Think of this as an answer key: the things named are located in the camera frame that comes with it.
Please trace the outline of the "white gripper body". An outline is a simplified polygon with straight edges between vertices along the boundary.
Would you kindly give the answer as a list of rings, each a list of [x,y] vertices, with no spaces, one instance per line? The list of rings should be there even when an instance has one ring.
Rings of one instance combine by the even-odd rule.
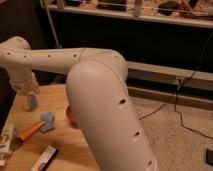
[[[28,95],[30,92],[38,94],[40,92],[39,84],[33,72],[30,73],[27,79],[10,78],[9,82],[12,88],[22,95]]]

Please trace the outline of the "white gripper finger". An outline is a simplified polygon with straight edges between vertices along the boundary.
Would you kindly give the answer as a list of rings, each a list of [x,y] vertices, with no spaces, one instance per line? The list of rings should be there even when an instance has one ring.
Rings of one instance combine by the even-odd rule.
[[[29,96],[23,96],[22,108],[24,111],[30,111],[30,98]]]
[[[30,107],[31,107],[31,110],[34,110],[38,107],[38,101],[37,101],[37,97],[35,94],[31,94]]]

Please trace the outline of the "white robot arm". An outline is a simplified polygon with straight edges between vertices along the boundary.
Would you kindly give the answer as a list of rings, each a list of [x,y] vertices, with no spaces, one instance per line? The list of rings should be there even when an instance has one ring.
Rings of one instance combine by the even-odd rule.
[[[120,53],[100,48],[33,50],[17,36],[0,43],[0,67],[18,92],[31,89],[31,70],[67,76],[69,104],[100,171],[159,171],[128,94],[128,68]]]

